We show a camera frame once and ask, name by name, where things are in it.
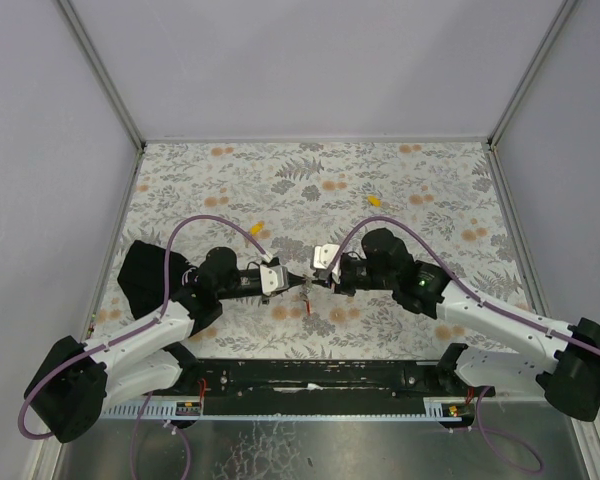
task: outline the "white wall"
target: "white wall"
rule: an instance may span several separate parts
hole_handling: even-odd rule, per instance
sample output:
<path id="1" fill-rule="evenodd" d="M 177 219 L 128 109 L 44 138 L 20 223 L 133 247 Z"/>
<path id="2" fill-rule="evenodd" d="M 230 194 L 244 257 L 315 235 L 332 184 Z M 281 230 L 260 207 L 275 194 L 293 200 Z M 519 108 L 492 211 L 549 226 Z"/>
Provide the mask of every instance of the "white wall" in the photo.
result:
<path id="1" fill-rule="evenodd" d="M 582 0 L 499 152 L 554 314 L 600 323 L 600 0 Z"/>
<path id="2" fill-rule="evenodd" d="M 486 137 L 562 0 L 74 0 L 148 139 Z"/>
<path id="3" fill-rule="evenodd" d="M 1 480 L 32 448 L 24 389 L 55 339 L 82 333 L 133 160 L 53 3 L 0 2 Z"/>

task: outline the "patterned tablecloth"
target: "patterned tablecloth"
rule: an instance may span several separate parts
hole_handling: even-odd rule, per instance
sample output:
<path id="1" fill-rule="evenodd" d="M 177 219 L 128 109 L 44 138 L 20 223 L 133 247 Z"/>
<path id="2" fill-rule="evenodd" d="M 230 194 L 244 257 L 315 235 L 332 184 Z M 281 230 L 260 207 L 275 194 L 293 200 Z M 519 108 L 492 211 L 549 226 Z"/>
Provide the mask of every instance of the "patterned tablecloth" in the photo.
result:
<path id="1" fill-rule="evenodd" d="M 374 195 L 383 206 L 372 206 Z M 116 282 L 135 239 L 165 246 L 185 217 L 220 215 L 249 229 L 295 274 L 310 274 L 313 246 L 338 243 L 374 214 L 402 220 L 476 287 L 526 308 L 513 247 L 479 143 L 152 144 L 118 242 L 94 336 L 133 321 Z M 368 228 L 385 226 L 371 224 Z M 354 238 L 359 250 L 363 229 Z M 398 229 L 419 259 L 422 248 Z M 239 267 L 257 252 L 232 229 L 193 223 L 174 250 L 199 264 L 215 246 L 233 248 Z M 311 315 L 299 289 L 268 306 L 257 299 L 225 301 L 224 314 L 184 342 L 200 357 L 437 359 L 449 342 L 501 348 L 483 335 L 413 315 L 387 293 L 355 298 L 314 287 Z"/>

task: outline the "cable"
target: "cable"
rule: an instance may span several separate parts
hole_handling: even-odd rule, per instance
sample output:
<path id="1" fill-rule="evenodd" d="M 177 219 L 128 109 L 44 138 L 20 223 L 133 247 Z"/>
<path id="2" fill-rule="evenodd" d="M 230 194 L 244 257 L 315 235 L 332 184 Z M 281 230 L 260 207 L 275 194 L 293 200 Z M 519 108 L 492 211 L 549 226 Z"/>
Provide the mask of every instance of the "cable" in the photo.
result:
<path id="1" fill-rule="evenodd" d="M 262 255 L 267 254 L 267 251 L 264 248 L 262 248 L 262 246 L 251 235 L 249 235 L 242 228 L 240 228 L 238 225 L 231 222 L 230 220 L 226 220 L 226 219 L 224 219 L 222 217 L 218 217 L 216 215 L 194 215 L 193 217 L 184 219 L 182 222 L 180 222 L 176 226 L 176 228 L 171 233 L 171 236 L 169 237 L 169 241 L 167 242 L 167 247 L 165 249 L 165 254 L 164 254 L 164 297 L 162 300 L 162 308 L 160 309 L 160 313 L 158 314 L 158 316 L 156 318 L 154 318 L 153 320 L 151 320 L 146 325 L 143 325 L 142 327 L 132 330 L 131 332 L 129 332 L 125 335 L 122 335 L 122 336 L 116 338 L 115 340 L 112 340 L 111 342 L 109 342 L 108 345 L 102 344 L 102 345 L 94 347 L 90 350 L 87 350 L 79 355 L 76 355 L 75 357 L 71 357 L 69 360 L 61 363 L 59 366 L 57 366 L 56 368 L 51 370 L 47 375 L 45 375 L 42 378 L 42 380 L 40 380 L 36 384 L 36 386 L 33 387 L 31 392 L 29 392 L 29 395 L 27 395 L 27 397 L 25 398 L 24 403 L 22 404 L 22 407 L 20 407 L 20 412 L 18 413 L 18 430 L 20 431 L 22 436 L 24 436 L 25 438 L 28 438 L 30 440 L 44 440 L 46 438 L 50 438 L 53 436 L 52 432 L 39 433 L 39 434 L 30 432 L 29 430 L 27 430 L 27 427 L 24 424 L 24 419 L 25 419 L 27 410 L 31 406 L 31 402 L 33 401 L 33 399 L 36 397 L 36 395 L 38 395 L 38 393 L 40 393 L 40 391 L 51 380 L 53 380 L 53 378 L 56 375 L 58 375 L 63 370 L 69 368 L 71 365 L 74 365 L 75 363 L 79 362 L 80 360 L 84 360 L 85 358 L 87 358 L 95 353 L 101 352 L 101 351 L 109 348 L 110 346 L 112 347 L 114 345 L 117 345 L 121 342 L 124 342 L 125 340 L 128 340 L 131 337 L 134 337 L 134 336 L 144 332 L 145 330 L 148 330 L 149 328 L 151 328 L 154 325 L 156 325 L 157 323 L 159 323 L 160 320 L 162 319 L 162 317 L 164 317 L 164 314 L 166 313 L 167 307 L 169 305 L 169 256 L 171 254 L 171 246 L 173 245 L 173 240 L 175 239 L 178 232 L 180 230 L 182 230 L 182 228 L 184 226 L 188 225 L 189 223 L 193 222 L 194 220 L 214 220 L 216 222 L 223 223 L 224 225 L 227 225 L 227 226 L 233 228 L 238 233 L 240 233 L 244 238 L 249 240 L 253 244 L 253 246 L 255 246 L 256 249 Z"/>
<path id="2" fill-rule="evenodd" d="M 528 442 L 526 442 L 522 438 L 518 437 L 517 435 L 513 435 L 512 433 L 505 432 L 504 430 L 497 430 L 495 428 L 489 428 L 489 427 L 485 427 L 484 425 L 482 425 L 482 412 L 481 412 L 482 399 L 484 398 L 484 396 L 487 394 L 487 392 L 491 388 L 493 388 L 493 387 L 485 387 L 482 390 L 482 392 L 480 392 L 480 395 L 478 396 L 478 401 L 476 403 L 476 422 L 478 424 L 478 430 L 480 431 L 482 438 L 484 439 L 487 446 L 491 449 L 491 451 L 500 460 L 502 460 L 504 463 L 506 463 L 510 467 L 513 467 L 516 470 L 526 473 L 526 474 L 529 474 L 529 475 L 540 475 L 541 473 L 544 472 L 544 461 L 542 460 L 542 457 L 540 456 L 540 454 L 538 453 L 538 451 L 535 448 L 533 448 Z M 538 461 L 539 467 L 537 469 L 533 470 L 531 468 L 522 467 L 522 466 L 518 465 L 517 463 L 512 462 L 496 448 L 496 446 L 493 444 L 493 442 L 489 438 L 489 435 L 498 435 L 499 437 L 506 438 L 508 440 L 511 440 L 512 442 L 522 445 L 525 449 L 527 449 L 527 451 L 531 455 L 533 455 L 535 457 L 535 459 Z"/>
<path id="3" fill-rule="evenodd" d="M 552 330 L 549 327 L 545 327 L 543 325 L 539 325 L 535 322 L 532 322 L 531 320 L 527 320 L 524 317 L 521 317 L 520 315 L 517 315 L 513 312 L 510 312 L 508 310 L 505 310 L 503 308 L 500 308 L 497 305 L 494 305 L 488 301 L 483 301 L 480 298 L 480 295 L 478 295 L 474 290 L 471 289 L 471 287 L 465 285 L 462 280 L 460 280 L 458 278 L 458 276 L 451 270 L 451 268 L 444 262 L 444 260 L 442 260 L 437 254 L 436 252 L 433 251 L 433 249 L 427 244 L 427 242 L 425 242 L 422 237 L 420 237 L 416 232 L 414 232 L 412 229 L 410 229 L 409 227 L 407 227 L 404 223 L 391 218 L 391 217 L 386 217 L 384 215 L 375 215 L 373 217 L 369 217 L 365 220 L 362 220 L 358 225 L 356 225 L 355 227 L 353 227 L 353 230 L 351 230 L 351 232 L 349 232 L 349 234 L 344 238 L 344 240 L 342 241 L 342 244 L 340 245 L 340 248 L 338 248 L 338 251 L 336 252 L 335 257 L 333 257 L 333 260 L 331 261 L 331 263 L 329 264 L 329 266 L 327 267 L 326 273 L 330 273 L 331 271 L 333 271 L 333 269 L 335 268 L 336 263 L 338 262 L 338 260 L 340 259 L 340 256 L 342 255 L 342 252 L 345 250 L 345 248 L 347 248 L 347 245 L 349 244 L 349 242 L 351 241 L 351 239 L 353 238 L 353 236 L 358 232 L 358 230 L 360 230 L 362 227 L 364 227 L 366 224 L 371 223 L 371 222 L 387 222 L 390 223 L 392 225 L 395 225 L 396 227 L 401 228 L 402 230 L 404 230 L 405 232 L 407 232 L 409 235 L 411 235 L 421 246 L 422 248 L 424 248 L 427 253 L 429 255 L 431 255 L 431 258 L 433 258 L 435 260 L 435 262 L 440 265 L 440 268 L 442 268 L 445 273 L 447 275 L 449 275 L 449 277 L 451 278 L 451 280 L 453 280 L 453 282 L 458 285 L 458 287 L 460 288 L 460 290 L 462 290 L 468 297 L 472 298 L 473 300 L 475 300 L 476 302 L 480 303 L 481 305 L 483 305 L 484 307 L 486 307 L 488 310 L 491 310 L 492 312 L 496 312 L 499 313 L 500 315 L 507 317 L 511 320 L 515 320 L 516 322 L 522 323 L 523 325 L 526 325 L 529 328 L 533 328 L 534 330 L 537 330 L 541 333 L 543 333 L 544 335 L 548 336 L 548 337 L 555 337 L 559 340 L 562 340 L 564 342 L 570 343 L 572 345 L 575 345 L 576 347 L 580 347 L 584 350 L 587 350 L 588 352 L 593 353 L 594 355 L 597 355 L 600 357 L 600 349 L 596 348 L 594 346 L 591 346 L 581 340 L 578 340 L 576 338 L 572 338 L 568 335 L 565 335 L 563 333 L 560 332 L 556 332 L 555 330 Z"/>
<path id="4" fill-rule="evenodd" d="M 131 467 L 131 477 L 133 478 L 133 480 L 138 480 L 138 472 L 136 471 L 136 464 L 134 460 L 136 457 L 136 438 L 138 437 L 138 429 L 140 428 L 140 419 L 142 418 L 142 415 L 144 415 L 144 411 L 146 410 L 147 405 L 149 404 L 149 401 L 151 400 L 152 396 L 153 392 L 149 392 L 146 398 L 144 399 L 144 402 L 140 407 L 140 411 L 138 412 L 138 416 L 136 417 L 136 421 L 133 426 L 133 433 L 131 434 L 131 448 L 129 449 L 129 466 Z M 178 436 L 182 439 L 182 442 L 184 443 L 184 450 L 187 454 L 187 464 L 184 467 L 184 473 L 182 474 L 182 477 L 180 477 L 180 480 L 185 480 L 189 475 L 189 470 L 191 470 L 191 446 L 189 445 L 189 440 L 187 439 L 187 436 L 182 430 L 180 430 L 177 427 L 173 427 L 172 432 L 177 433 Z"/>

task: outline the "gray wall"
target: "gray wall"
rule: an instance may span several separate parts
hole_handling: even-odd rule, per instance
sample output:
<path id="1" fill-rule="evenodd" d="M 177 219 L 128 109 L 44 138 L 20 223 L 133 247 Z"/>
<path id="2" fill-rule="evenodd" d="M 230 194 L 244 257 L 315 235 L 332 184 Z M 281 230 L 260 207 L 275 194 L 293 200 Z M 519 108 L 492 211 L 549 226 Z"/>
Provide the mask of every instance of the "gray wall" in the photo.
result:
<path id="1" fill-rule="evenodd" d="M 31 458 L 22 394 L 82 333 L 133 160 L 53 3 L 0 2 L 0 479 Z"/>
<path id="2" fill-rule="evenodd" d="M 583 0 L 499 146 L 554 315 L 600 322 L 600 0 Z"/>
<path id="3" fill-rule="evenodd" d="M 148 139 L 489 134 L 562 0 L 74 0 Z"/>

